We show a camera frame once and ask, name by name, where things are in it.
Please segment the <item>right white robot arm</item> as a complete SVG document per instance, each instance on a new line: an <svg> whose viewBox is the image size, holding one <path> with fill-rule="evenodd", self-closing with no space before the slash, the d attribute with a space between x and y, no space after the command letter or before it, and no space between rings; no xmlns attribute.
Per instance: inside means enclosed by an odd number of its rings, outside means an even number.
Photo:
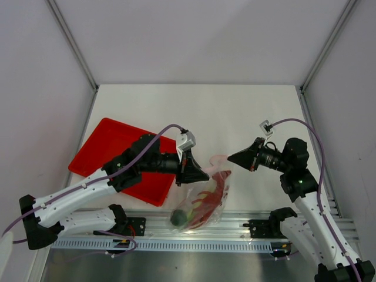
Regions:
<svg viewBox="0 0 376 282"><path fill-rule="evenodd" d="M290 138L279 152L258 137L250 147L227 159L250 172L259 166L281 172L281 187L304 216L305 223L291 208L281 208L270 213L268 230L273 236L285 236L292 242L317 270L315 281L373 280L372 262L362 260L348 244L326 207L327 198L307 168L309 153L305 141Z"/></svg>

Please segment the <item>clear zip top bag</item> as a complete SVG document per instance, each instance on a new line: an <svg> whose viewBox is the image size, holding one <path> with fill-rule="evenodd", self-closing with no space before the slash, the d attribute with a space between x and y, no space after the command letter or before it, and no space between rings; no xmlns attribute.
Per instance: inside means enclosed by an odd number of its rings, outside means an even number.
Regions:
<svg viewBox="0 0 376 282"><path fill-rule="evenodd" d="M170 213L169 228L176 232L198 230L219 221L230 189L232 165L226 155L211 157L204 169L210 179L189 185L183 201Z"/></svg>

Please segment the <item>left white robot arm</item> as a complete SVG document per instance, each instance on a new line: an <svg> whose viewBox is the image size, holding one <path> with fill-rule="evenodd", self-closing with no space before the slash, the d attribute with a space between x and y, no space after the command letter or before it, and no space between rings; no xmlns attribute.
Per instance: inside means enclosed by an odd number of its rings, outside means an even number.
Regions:
<svg viewBox="0 0 376 282"><path fill-rule="evenodd" d="M142 174L172 174L178 186L209 180L197 164L192 147L196 141L189 133L176 139L176 152L160 151L160 137L146 134L76 186L69 186L45 197L30 194L21 197L19 205L30 250L39 250L71 234L93 232L98 235L123 234L129 224L119 204L95 211L78 209L91 200L110 196L142 181Z"/></svg>

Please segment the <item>green avocado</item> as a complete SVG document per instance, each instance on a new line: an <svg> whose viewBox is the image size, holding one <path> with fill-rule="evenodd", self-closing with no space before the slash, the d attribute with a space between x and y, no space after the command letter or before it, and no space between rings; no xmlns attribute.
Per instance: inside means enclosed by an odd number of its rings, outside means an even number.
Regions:
<svg viewBox="0 0 376 282"><path fill-rule="evenodd" d="M184 226L187 222L187 214L184 210L174 210L170 216L170 222L173 226Z"/></svg>

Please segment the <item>red toy lobster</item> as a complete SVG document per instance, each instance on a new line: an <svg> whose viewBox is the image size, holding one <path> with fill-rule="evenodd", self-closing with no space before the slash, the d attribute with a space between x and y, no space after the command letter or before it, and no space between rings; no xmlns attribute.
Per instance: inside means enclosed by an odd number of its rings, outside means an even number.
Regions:
<svg viewBox="0 0 376 282"><path fill-rule="evenodd" d="M221 213L222 209L224 208L224 204L227 200L228 192L229 192L229 185L226 183L228 178L231 175L230 170L222 170L220 172L215 173L211 176L210 182L213 182L215 185L215 191L213 196L213 204L214 209L210 213L209 218L200 226L197 226L195 229L198 229L210 221L215 221L218 217L218 214Z"/></svg>

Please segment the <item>green celery stalk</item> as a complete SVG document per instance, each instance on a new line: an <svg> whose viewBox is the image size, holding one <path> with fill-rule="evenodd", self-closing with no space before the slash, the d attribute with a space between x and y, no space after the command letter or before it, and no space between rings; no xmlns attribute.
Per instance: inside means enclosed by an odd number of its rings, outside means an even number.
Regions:
<svg viewBox="0 0 376 282"><path fill-rule="evenodd" d="M193 198L189 200L189 211L187 212L187 228L195 229L202 225L214 209L213 196L215 185L213 182L206 182L195 188Z"/></svg>

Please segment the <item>red plastic tray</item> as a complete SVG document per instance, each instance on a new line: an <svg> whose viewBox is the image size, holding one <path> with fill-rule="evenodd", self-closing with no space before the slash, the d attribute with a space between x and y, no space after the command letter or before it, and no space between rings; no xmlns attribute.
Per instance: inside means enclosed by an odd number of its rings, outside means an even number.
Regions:
<svg viewBox="0 0 376 282"><path fill-rule="evenodd" d="M68 166L70 172L88 177L105 163L123 153L148 131L103 118ZM174 175L143 173L142 182L122 191L143 202L160 207L173 184Z"/></svg>

